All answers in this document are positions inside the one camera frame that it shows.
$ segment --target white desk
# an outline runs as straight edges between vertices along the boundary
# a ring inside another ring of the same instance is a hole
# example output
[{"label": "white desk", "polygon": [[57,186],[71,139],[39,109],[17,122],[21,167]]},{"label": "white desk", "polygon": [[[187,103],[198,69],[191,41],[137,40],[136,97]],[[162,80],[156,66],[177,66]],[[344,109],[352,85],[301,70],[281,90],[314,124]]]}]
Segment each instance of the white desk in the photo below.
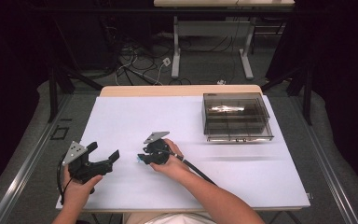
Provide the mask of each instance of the white desk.
[{"label": "white desk", "polygon": [[[137,161],[146,137],[160,131],[171,132],[167,137],[179,146],[188,161],[254,209],[294,210],[310,206],[267,97],[264,99],[271,116],[272,141],[239,145],[206,141],[202,132],[201,94],[230,91],[260,92],[260,89],[257,86],[105,88],[101,95],[111,97],[97,98],[81,144],[97,141],[98,148],[89,155],[90,161],[106,160],[117,149],[120,158],[113,164],[113,172],[105,175],[90,195],[85,211],[203,211],[185,188]],[[164,92],[169,96],[160,96]]]},{"label": "white desk", "polygon": [[[294,0],[155,0],[155,7],[274,7],[291,8]],[[179,36],[245,36],[244,48],[240,49],[242,67],[247,79],[253,79],[248,52],[255,29],[255,18],[249,21],[179,21],[173,18],[174,53],[172,78],[179,77]]]}]

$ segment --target electrical outlet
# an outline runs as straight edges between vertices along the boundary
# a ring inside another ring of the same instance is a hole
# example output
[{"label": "electrical outlet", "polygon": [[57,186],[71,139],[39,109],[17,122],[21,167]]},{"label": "electrical outlet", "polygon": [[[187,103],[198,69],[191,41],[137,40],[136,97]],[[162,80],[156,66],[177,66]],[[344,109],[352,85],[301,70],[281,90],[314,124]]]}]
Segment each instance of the electrical outlet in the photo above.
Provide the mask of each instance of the electrical outlet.
[{"label": "electrical outlet", "polygon": [[162,62],[164,63],[165,66],[168,66],[171,64],[171,60],[169,58],[165,58],[164,60],[162,60]]}]

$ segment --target right arm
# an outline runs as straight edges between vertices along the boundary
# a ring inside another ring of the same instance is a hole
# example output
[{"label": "right arm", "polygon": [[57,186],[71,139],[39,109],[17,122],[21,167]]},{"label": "right arm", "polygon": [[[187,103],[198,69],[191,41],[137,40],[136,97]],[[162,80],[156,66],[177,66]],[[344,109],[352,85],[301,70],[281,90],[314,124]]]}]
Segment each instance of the right arm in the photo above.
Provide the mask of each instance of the right arm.
[{"label": "right arm", "polygon": [[[178,146],[169,139],[165,142],[171,150],[183,156]],[[157,172],[183,185],[219,224],[264,223],[260,216],[243,200],[192,173],[188,167],[174,156],[164,165],[150,164]]]}]

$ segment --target left arm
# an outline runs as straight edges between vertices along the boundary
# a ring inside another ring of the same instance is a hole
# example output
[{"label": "left arm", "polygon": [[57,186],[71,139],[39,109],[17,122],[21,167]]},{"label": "left arm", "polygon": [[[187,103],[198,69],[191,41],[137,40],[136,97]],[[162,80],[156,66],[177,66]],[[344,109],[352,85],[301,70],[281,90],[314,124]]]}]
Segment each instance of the left arm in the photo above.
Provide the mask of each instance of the left arm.
[{"label": "left arm", "polygon": [[66,186],[65,202],[61,212],[54,219],[53,224],[76,223],[84,205],[89,199],[90,192],[94,186],[103,179],[101,175],[96,175],[85,184],[77,183],[74,179],[70,180],[68,167],[65,166],[63,184]]}]

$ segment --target metal bracket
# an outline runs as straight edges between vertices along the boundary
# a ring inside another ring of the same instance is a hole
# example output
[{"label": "metal bracket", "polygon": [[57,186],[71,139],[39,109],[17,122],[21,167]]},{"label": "metal bracket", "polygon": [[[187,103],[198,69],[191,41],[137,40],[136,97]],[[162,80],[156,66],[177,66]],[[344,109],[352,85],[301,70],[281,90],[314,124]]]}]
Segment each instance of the metal bracket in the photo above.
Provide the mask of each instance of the metal bracket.
[{"label": "metal bracket", "polygon": [[160,138],[162,138],[163,136],[165,136],[165,135],[167,135],[169,133],[170,132],[152,133],[152,134],[150,134],[150,136],[148,136],[146,138],[146,140],[144,141],[144,144],[155,142],[155,141],[159,140]]},{"label": "metal bracket", "polygon": [[75,141],[72,142],[71,146],[69,146],[68,152],[66,153],[65,159],[63,159],[62,166],[71,163],[87,151],[88,149],[86,147],[83,147]]}]

